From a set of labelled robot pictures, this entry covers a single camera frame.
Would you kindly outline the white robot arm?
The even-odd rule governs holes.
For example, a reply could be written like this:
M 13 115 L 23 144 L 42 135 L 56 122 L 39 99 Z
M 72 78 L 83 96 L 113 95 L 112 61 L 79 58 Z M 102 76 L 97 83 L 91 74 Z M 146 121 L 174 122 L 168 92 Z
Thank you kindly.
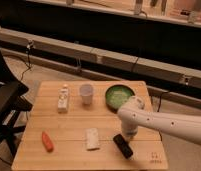
M 123 135 L 132 139 L 146 127 L 201 145 L 201 116 L 146 111 L 138 96 L 131 96 L 117 111 Z

